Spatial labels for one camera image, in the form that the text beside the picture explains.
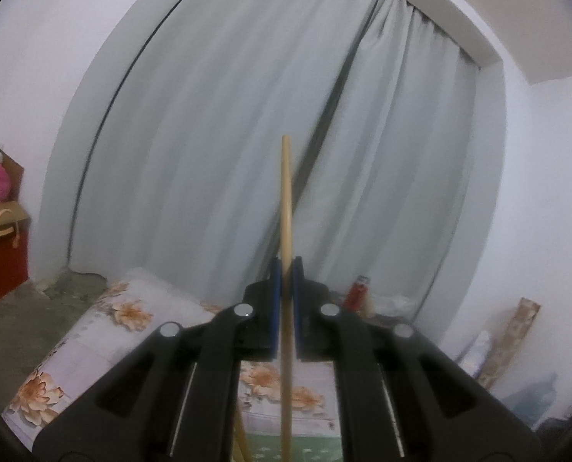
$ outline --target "gray curtain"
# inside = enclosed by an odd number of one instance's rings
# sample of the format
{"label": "gray curtain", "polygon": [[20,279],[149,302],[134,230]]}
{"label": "gray curtain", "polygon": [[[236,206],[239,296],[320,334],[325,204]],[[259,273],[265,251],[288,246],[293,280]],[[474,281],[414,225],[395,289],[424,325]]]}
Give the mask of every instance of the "gray curtain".
{"label": "gray curtain", "polygon": [[[70,266],[110,279],[143,266],[200,299],[240,300],[273,238],[280,136],[290,134],[293,167],[311,169],[294,220],[308,272],[346,286],[336,273],[350,262],[344,248],[356,248],[367,263],[348,272],[370,273],[378,293],[394,290],[380,273],[407,262],[399,287],[414,286],[439,262],[421,249],[450,239],[474,77],[403,0],[182,0],[97,139]],[[417,204],[435,213],[398,220]],[[367,243],[357,224],[370,220]],[[382,266],[411,234],[416,248]]]}

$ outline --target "floral tablecloth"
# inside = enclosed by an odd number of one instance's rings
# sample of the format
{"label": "floral tablecloth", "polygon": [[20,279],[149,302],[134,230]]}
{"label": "floral tablecloth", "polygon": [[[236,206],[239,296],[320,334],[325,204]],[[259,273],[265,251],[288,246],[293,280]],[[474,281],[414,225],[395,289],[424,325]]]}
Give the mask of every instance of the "floral tablecloth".
{"label": "floral tablecloth", "polygon": [[[219,310],[203,305],[145,269],[109,287],[53,348],[2,413],[31,449],[38,432],[166,321],[193,326]],[[238,394],[254,459],[278,460],[279,363],[243,362]],[[337,400],[330,363],[293,367],[293,456],[341,460]]]}

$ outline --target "silver rivet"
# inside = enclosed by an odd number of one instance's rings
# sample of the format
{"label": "silver rivet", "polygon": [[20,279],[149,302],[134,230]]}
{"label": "silver rivet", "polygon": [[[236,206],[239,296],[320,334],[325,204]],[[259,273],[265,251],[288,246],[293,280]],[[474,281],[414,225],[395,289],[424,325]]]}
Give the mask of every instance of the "silver rivet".
{"label": "silver rivet", "polygon": [[414,335],[414,329],[405,323],[398,323],[393,327],[393,333],[402,339],[409,339]]}
{"label": "silver rivet", "polygon": [[237,304],[235,306],[235,314],[237,316],[251,316],[254,312],[254,308],[250,304]]}
{"label": "silver rivet", "polygon": [[320,308],[320,312],[324,314],[324,316],[337,316],[337,314],[339,314],[339,306],[335,304],[324,304]]}
{"label": "silver rivet", "polygon": [[159,327],[159,332],[163,337],[174,337],[177,333],[179,333],[179,326],[176,323],[170,321],[169,323],[164,323],[161,327]]}

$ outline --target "wooden stick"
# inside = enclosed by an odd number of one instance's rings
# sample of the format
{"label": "wooden stick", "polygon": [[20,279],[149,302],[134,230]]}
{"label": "wooden stick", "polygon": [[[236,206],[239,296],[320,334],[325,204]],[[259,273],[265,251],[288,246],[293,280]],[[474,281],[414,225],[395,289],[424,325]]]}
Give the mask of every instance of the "wooden stick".
{"label": "wooden stick", "polygon": [[[245,427],[243,425],[243,417],[241,416],[241,405],[239,405],[238,400],[237,407],[235,408],[235,446],[238,450],[240,460],[243,462],[252,462],[250,448],[247,444],[247,438],[245,437]],[[237,457],[234,456],[236,454],[237,451],[234,451],[233,458],[236,462],[240,462],[240,460],[237,460]]]}
{"label": "wooden stick", "polygon": [[290,136],[282,136],[282,219],[280,227],[282,257],[282,462],[292,454],[292,347],[293,313],[291,293],[292,268],[292,179],[290,175]]}

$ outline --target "cardboard box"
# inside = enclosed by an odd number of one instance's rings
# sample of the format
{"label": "cardboard box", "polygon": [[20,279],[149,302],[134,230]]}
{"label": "cardboard box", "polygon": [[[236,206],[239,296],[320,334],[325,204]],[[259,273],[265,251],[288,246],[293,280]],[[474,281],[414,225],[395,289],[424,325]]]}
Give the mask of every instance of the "cardboard box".
{"label": "cardboard box", "polygon": [[0,230],[4,228],[9,228],[10,224],[14,220],[18,220],[20,228],[26,229],[29,224],[29,216],[27,212],[18,203],[18,193],[20,191],[20,183],[23,178],[24,169],[18,163],[16,163],[11,157],[9,157],[5,152],[3,153],[3,163],[1,164],[5,171],[8,172],[10,180],[12,181],[12,188],[10,190],[10,197],[5,203],[0,203],[0,210],[4,208],[9,208],[12,210],[12,214],[3,214],[0,219]]}

